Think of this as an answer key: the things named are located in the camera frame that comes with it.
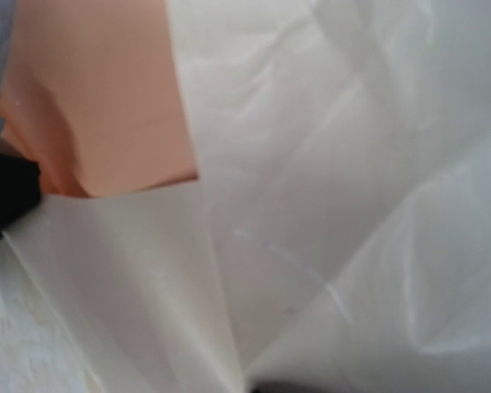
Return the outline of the pink wrapping paper sheet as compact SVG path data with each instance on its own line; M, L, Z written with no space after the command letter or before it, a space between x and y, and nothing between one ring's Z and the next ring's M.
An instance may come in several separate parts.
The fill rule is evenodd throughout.
M20 1L7 245L108 392L491 392L491 1Z

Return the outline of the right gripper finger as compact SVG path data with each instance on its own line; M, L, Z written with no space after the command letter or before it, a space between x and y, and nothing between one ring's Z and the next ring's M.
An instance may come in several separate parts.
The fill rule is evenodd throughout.
M0 153L0 240L2 231L42 200L38 164Z

